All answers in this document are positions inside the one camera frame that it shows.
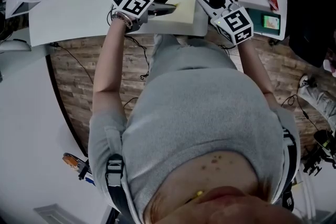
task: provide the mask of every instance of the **orange object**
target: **orange object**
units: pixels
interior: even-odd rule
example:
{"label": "orange object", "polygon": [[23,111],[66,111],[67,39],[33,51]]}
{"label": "orange object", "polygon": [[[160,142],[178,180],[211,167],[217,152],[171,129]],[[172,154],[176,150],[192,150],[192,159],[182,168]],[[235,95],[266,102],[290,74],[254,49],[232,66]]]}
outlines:
{"label": "orange object", "polygon": [[78,162],[71,156],[63,156],[63,161],[72,168],[78,168]]}

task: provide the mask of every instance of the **power cord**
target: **power cord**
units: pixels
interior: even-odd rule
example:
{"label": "power cord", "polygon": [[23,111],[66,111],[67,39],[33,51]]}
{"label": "power cord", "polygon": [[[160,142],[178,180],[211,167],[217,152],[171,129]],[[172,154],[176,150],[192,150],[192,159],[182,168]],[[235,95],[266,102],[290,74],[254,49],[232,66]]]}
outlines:
{"label": "power cord", "polygon": [[308,114],[303,110],[303,108],[302,108],[302,106],[301,106],[301,104],[300,104],[300,102],[299,102],[299,97],[298,97],[297,94],[293,94],[292,96],[288,97],[288,98],[282,103],[281,107],[284,106],[284,104],[285,104],[286,101],[287,101],[287,104],[288,104],[288,105],[292,106],[292,105],[295,103],[295,97],[296,97],[296,100],[297,100],[297,102],[298,102],[298,105],[299,105],[300,109],[302,110],[302,112],[303,112],[305,118],[306,118],[308,121],[310,121],[312,125],[314,125],[314,127],[316,128],[317,131],[319,131],[319,129],[316,127],[316,125],[310,120]]}
{"label": "power cord", "polygon": [[5,42],[7,39],[9,39],[11,36],[12,36],[12,34],[10,34],[8,37],[6,37],[4,40],[0,40],[0,45],[3,43],[3,42]]}
{"label": "power cord", "polygon": [[222,49],[222,50],[224,50],[228,55],[229,55],[229,57],[231,57],[231,55],[230,55],[230,49],[228,49],[228,48],[226,48],[226,46],[225,45],[219,45],[220,46],[220,48]]}
{"label": "power cord", "polygon": [[148,65],[148,71],[147,71],[147,73],[146,73],[145,75],[141,75],[141,76],[140,76],[140,79],[141,79],[141,80],[144,80],[145,78],[147,78],[147,77],[149,76],[149,69],[150,69],[150,63],[149,63],[149,61],[148,61],[147,53],[146,53],[146,51],[147,51],[147,47],[145,47],[145,46],[143,46],[143,45],[140,45],[139,42],[138,42],[136,39],[134,39],[133,37],[125,36],[125,38],[127,38],[127,39],[133,41],[138,47],[140,47],[140,48],[143,49],[143,54],[145,55],[146,63],[147,63],[147,65]]}
{"label": "power cord", "polygon": [[77,61],[77,63],[79,63],[79,65],[81,66],[81,67],[83,67],[83,69],[84,69],[84,71],[86,72],[86,74],[88,75],[88,77],[89,77],[89,79],[90,79],[90,81],[91,81],[91,83],[92,83],[92,85],[93,85],[93,79],[91,78],[91,76],[89,75],[89,72],[86,70],[86,68],[80,63],[80,61],[75,57],[75,56],[73,56],[72,55],[72,53],[71,52],[69,52],[66,48],[63,48],[62,46],[60,46],[57,42],[55,42],[55,43],[51,43],[50,44],[50,46],[52,46],[52,47],[54,47],[54,48],[61,48],[61,49],[63,49],[63,50],[65,50],[65,51],[67,51],[76,61]]}
{"label": "power cord", "polygon": [[115,9],[116,9],[116,8],[113,7],[113,8],[110,10],[110,12],[107,13],[106,21],[107,21],[107,24],[108,24],[109,26],[111,26],[111,23],[109,22],[109,18],[111,19],[111,22],[112,22],[112,12],[113,12]]}
{"label": "power cord", "polygon": [[135,99],[139,99],[139,97],[134,97],[134,98],[132,98],[130,101],[128,101],[128,102],[124,105],[124,109],[125,109],[125,106],[127,106],[130,102],[132,102],[132,101],[135,100]]}
{"label": "power cord", "polygon": [[224,46],[226,50],[232,50],[232,49],[234,49],[234,48],[237,47],[237,45],[234,45],[234,46],[232,46],[230,48],[226,47],[225,45],[220,45],[220,46]]}

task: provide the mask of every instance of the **shoulder strap buckle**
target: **shoulder strap buckle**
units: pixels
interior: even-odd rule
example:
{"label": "shoulder strap buckle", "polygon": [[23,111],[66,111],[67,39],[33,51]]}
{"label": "shoulder strap buckle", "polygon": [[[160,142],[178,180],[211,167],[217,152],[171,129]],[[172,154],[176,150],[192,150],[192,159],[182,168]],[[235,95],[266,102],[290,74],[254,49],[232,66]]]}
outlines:
{"label": "shoulder strap buckle", "polygon": [[107,161],[106,180],[108,186],[121,186],[122,172],[124,169],[124,161],[120,154],[113,154]]}

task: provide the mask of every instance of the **white wall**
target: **white wall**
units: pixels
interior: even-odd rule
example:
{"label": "white wall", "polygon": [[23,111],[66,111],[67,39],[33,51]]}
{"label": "white wall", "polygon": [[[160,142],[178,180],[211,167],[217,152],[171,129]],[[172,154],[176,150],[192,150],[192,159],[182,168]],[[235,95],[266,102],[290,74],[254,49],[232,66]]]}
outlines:
{"label": "white wall", "polygon": [[316,210],[336,212],[336,169],[326,162],[320,167],[322,170],[317,176],[310,176]]}
{"label": "white wall", "polygon": [[0,214],[8,224],[42,224],[33,208],[58,204],[87,224],[107,204],[62,161],[79,157],[52,89],[45,59],[0,83]]}
{"label": "white wall", "polygon": [[[24,40],[30,45],[29,28],[15,31],[8,38],[8,41],[13,39]],[[3,80],[9,78],[17,71],[25,68],[38,59],[45,58],[46,55],[51,54],[54,51],[54,48],[51,46],[40,45],[32,47],[31,51],[8,51],[4,54],[0,54],[0,72]]]}

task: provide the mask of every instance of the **person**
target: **person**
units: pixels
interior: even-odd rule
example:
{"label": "person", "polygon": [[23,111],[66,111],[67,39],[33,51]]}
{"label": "person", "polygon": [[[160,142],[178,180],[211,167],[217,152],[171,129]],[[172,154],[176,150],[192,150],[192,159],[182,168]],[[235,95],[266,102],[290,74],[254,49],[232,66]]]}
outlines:
{"label": "person", "polygon": [[328,121],[331,130],[336,130],[336,98],[326,91],[322,91],[316,84],[315,78],[303,75],[300,79],[298,96],[305,99]]}
{"label": "person", "polygon": [[242,73],[215,44],[182,47],[173,35],[155,35],[151,72],[127,120],[119,91],[129,20],[114,17],[93,87],[89,161],[109,204],[122,211],[111,197],[124,195],[134,223],[301,223],[273,205],[287,175],[284,134],[298,156],[300,142],[253,42],[238,45]]}

